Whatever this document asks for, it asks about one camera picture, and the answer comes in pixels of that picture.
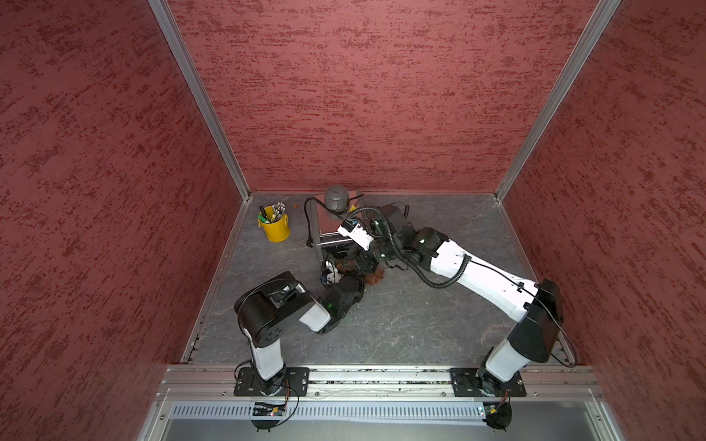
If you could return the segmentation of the brown cloth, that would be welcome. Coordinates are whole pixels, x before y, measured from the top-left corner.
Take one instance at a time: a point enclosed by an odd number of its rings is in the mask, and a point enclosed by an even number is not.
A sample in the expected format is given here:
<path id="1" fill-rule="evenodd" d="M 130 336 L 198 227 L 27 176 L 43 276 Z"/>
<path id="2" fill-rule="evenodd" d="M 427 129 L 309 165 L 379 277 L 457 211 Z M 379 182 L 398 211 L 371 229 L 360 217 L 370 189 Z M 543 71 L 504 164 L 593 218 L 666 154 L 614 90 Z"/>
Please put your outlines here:
<path id="1" fill-rule="evenodd" d="M 336 264 L 338 272 L 344 276 L 362 280 L 369 286 L 374 286 L 384 279 L 385 271 L 376 262 L 367 263 L 355 259 L 344 259 Z"/>

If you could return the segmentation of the silver coffee machine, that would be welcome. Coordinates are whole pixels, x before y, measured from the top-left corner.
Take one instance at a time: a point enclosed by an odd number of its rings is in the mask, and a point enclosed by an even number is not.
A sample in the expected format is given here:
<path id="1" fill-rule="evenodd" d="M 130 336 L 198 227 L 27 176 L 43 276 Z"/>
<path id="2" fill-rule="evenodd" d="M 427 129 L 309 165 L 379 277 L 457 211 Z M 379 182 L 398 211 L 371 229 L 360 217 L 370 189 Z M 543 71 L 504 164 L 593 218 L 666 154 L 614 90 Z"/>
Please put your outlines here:
<path id="1" fill-rule="evenodd" d="M 336 185 L 329 187 L 324 193 L 307 198 L 304 212 L 308 225 L 307 245 L 314 249 L 320 263 L 333 257 L 342 258 L 353 246 L 354 242 L 338 233 L 343 218 L 364 194 L 359 190 L 348 190 Z"/>

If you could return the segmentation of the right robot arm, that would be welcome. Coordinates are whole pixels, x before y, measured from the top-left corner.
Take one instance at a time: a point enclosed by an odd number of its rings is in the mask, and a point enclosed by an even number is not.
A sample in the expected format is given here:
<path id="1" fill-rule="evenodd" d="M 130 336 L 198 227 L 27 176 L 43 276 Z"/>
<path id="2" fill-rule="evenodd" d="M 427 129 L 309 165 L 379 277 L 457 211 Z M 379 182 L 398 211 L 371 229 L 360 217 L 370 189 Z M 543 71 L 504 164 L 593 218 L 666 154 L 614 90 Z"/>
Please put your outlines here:
<path id="1" fill-rule="evenodd" d="M 553 281 L 515 276 L 432 228 L 407 225 L 399 230 L 390 220 L 374 220 L 365 227 L 347 219 L 338 232 L 382 261 L 400 260 L 430 288 L 468 288 L 516 323 L 476 371 L 474 383 L 483 394 L 498 396 L 529 363 L 545 363 L 553 356 L 555 340 L 564 332 L 561 290 Z"/>

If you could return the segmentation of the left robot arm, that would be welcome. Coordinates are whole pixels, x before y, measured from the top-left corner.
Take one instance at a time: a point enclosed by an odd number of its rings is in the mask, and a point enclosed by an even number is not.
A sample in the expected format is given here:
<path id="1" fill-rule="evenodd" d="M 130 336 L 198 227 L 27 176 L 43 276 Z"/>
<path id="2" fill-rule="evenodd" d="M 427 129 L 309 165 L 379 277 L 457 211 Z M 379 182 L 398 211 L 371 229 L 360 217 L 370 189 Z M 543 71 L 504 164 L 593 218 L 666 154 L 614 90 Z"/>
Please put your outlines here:
<path id="1" fill-rule="evenodd" d="M 273 395 L 284 386 L 286 364 L 281 338 L 302 323 L 316 334 L 334 330 L 353 305 L 360 302 L 364 281 L 344 276 L 318 301 L 289 271 L 243 294 L 233 310 L 251 350 L 251 363 L 262 393 Z"/>

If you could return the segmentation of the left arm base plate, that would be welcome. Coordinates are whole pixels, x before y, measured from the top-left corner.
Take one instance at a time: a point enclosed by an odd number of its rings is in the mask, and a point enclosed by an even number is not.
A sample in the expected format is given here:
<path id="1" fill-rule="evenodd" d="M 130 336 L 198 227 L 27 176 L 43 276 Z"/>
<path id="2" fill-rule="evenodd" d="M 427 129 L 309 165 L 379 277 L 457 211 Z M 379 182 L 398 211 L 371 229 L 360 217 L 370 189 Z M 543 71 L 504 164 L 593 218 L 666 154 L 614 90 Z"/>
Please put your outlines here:
<path id="1" fill-rule="evenodd" d="M 311 370 L 285 367 L 269 380 L 263 380 L 253 367 L 242 367 L 235 374 L 235 397 L 303 397 L 307 393 Z"/>

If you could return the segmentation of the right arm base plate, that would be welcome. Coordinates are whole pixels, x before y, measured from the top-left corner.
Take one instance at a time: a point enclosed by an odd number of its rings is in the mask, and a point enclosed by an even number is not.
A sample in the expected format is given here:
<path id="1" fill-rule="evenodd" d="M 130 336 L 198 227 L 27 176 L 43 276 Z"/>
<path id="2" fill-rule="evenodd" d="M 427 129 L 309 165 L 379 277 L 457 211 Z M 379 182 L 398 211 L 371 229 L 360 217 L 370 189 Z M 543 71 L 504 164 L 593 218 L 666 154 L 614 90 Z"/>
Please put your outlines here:
<path id="1" fill-rule="evenodd" d="M 490 373 L 470 367 L 453 367 L 449 370 L 450 385 L 457 398 L 524 398 L 527 391 L 523 378 L 517 371 L 511 380 L 501 381 Z"/>

